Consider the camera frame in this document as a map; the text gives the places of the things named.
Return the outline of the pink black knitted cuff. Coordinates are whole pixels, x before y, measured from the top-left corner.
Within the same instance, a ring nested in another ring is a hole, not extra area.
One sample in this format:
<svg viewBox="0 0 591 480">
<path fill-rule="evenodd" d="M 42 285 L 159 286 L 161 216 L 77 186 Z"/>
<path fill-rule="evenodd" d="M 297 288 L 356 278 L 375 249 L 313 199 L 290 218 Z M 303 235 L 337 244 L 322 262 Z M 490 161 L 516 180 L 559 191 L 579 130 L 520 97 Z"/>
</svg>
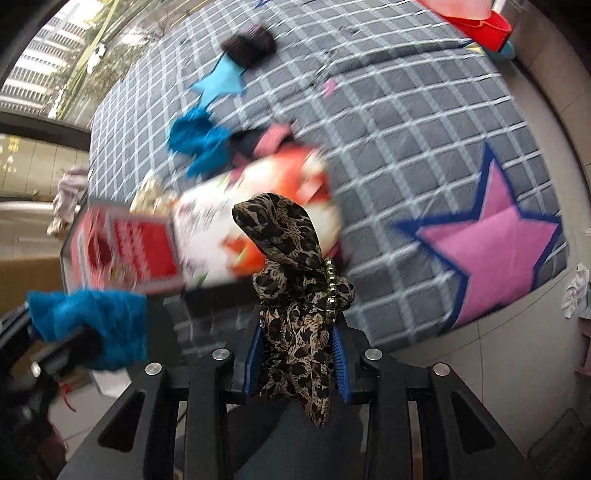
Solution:
<svg viewBox="0 0 591 480">
<path fill-rule="evenodd" d="M 290 124 L 284 123 L 240 130 L 229 137 L 232 152 L 249 160 L 273 155 L 283 144 L 291 142 L 294 142 L 293 129 Z"/>
</svg>

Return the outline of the white polka dot scrunchie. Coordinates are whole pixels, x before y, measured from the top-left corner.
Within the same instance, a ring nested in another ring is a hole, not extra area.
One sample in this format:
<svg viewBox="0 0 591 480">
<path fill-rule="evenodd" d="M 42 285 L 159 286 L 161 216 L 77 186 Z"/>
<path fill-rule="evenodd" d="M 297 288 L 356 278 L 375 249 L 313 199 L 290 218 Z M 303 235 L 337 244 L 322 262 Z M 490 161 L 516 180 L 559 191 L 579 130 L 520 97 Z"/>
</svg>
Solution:
<svg viewBox="0 0 591 480">
<path fill-rule="evenodd" d="M 177 193 L 164 189 L 160 178 L 149 170 L 131 201 L 129 212 L 165 217 L 171 213 L 177 200 Z"/>
</svg>

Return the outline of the leopard print scarf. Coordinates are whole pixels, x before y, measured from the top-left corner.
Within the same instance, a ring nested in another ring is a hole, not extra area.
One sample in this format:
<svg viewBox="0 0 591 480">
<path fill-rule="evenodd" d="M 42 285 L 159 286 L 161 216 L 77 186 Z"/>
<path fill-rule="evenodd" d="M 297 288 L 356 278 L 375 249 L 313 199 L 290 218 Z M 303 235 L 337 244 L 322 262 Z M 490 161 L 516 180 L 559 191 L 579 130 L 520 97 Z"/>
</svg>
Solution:
<svg viewBox="0 0 591 480">
<path fill-rule="evenodd" d="M 264 257 L 263 270 L 252 276 L 269 348 L 259 396 L 295 399 L 315 426 L 325 426 L 335 385 L 332 326 L 352 305 L 355 289 L 322 255 L 308 212 L 293 200 L 261 193 L 235 204 L 231 214 Z"/>
</svg>

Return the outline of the white floral tissue pack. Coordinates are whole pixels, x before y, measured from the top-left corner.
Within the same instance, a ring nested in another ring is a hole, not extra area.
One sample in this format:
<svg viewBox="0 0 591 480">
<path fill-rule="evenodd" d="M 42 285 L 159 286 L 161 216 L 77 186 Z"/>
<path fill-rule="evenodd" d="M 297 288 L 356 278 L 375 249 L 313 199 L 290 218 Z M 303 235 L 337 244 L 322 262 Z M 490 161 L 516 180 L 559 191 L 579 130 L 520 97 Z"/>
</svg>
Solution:
<svg viewBox="0 0 591 480">
<path fill-rule="evenodd" d="M 171 221 L 189 289 L 233 283 L 269 259 L 329 256 L 342 228 L 328 162 L 308 145 L 288 145 L 185 191 Z"/>
</svg>

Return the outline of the red yellow cardboard box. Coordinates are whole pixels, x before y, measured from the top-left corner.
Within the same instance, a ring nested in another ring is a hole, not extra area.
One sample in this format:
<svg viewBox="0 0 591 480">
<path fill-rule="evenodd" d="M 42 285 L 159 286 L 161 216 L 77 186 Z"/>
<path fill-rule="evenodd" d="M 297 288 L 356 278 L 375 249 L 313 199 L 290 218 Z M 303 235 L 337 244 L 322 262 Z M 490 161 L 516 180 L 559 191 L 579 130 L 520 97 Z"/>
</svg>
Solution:
<svg viewBox="0 0 591 480">
<path fill-rule="evenodd" d="M 120 202 L 84 200 L 60 251 L 64 290 L 176 294 L 184 280 L 171 221 Z"/>
</svg>

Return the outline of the pink cloth on rack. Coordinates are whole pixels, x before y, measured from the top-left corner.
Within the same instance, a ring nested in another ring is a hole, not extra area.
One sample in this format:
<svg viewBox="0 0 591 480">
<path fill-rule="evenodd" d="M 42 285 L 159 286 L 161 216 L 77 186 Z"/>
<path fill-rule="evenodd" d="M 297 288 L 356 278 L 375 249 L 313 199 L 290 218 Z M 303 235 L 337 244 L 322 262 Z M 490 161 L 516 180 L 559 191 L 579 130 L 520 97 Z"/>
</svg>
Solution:
<svg viewBox="0 0 591 480">
<path fill-rule="evenodd" d="M 77 205 L 88 187 L 89 167 L 74 166 L 66 171 L 57 183 L 57 193 L 52 202 L 53 219 L 47 235 L 62 238 L 73 224 Z"/>
</svg>

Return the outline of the purple brown knitted hat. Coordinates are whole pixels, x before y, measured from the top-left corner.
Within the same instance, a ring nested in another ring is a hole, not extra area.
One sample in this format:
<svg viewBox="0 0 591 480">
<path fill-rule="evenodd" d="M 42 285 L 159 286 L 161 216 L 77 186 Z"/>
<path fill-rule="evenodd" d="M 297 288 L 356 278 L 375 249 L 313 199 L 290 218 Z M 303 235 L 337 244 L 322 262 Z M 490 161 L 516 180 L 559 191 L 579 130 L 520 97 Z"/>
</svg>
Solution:
<svg viewBox="0 0 591 480">
<path fill-rule="evenodd" d="M 232 34 L 221 50 L 239 67 L 250 69 L 276 54 L 276 40 L 266 27 L 253 24 Z"/>
</svg>

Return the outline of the grey checked mattress cover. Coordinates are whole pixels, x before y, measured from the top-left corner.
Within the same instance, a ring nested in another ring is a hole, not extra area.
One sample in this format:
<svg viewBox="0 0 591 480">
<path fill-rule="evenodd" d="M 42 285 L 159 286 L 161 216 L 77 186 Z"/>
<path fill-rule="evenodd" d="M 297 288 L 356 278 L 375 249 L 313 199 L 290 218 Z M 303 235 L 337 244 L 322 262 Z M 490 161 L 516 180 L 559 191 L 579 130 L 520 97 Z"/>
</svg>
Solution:
<svg viewBox="0 0 591 480">
<path fill-rule="evenodd" d="M 294 123 L 325 152 L 344 222 L 356 302 L 346 319 L 396 350 L 456 325 L 470 275 L 401 233 L 401 220 L 483 209 L 493 185 L 516 216 L 553 227 L 560 207 L 534 136 L 496 68 L 414 1 L 216 1 L 167 34 L 107 94 L 92 124 L 89 192 L 127 202 L 146 173 L 186 190 L 189 160 L 170 127 L 194 103 L 189 85 L 242 27 L 270 26 L 276 55 L 245 72 L 245 91 L 216 99 L 232 129 Z"/>
</svg>

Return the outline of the red plastic basin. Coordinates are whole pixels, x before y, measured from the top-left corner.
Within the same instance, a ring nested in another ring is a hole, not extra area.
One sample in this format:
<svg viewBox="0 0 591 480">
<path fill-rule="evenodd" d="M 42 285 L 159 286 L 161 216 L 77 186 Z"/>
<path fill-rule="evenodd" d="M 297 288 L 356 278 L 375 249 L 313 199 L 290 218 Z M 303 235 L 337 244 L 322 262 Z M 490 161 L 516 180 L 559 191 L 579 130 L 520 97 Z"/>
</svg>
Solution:
<svg viewBox="0 0 591 480">
<path fill-rule="evenodd" d="M 501 51 L 513 33 L 509 21 L 493 9 L 492 1 L 419 0 L 419 3 L 493 52 Z"/>
</svg>

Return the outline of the blue crinkled cloth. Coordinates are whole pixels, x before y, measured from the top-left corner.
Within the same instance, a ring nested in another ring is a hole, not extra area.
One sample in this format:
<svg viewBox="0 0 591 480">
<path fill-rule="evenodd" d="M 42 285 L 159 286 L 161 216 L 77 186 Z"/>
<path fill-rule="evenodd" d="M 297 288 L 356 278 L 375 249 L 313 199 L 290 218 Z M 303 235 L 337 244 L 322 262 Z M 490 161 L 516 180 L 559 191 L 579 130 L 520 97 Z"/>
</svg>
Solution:
<svg viewBox="0 0 591 480">
<path fill-rule="evenodd" d="M 172 123 L 168 147 L 191 158 L 187 178 L 206 177 L 230 161 L 230 136 L 228 128 L 211 120 L 211 113 L 195 106 Z"/>
</svg>

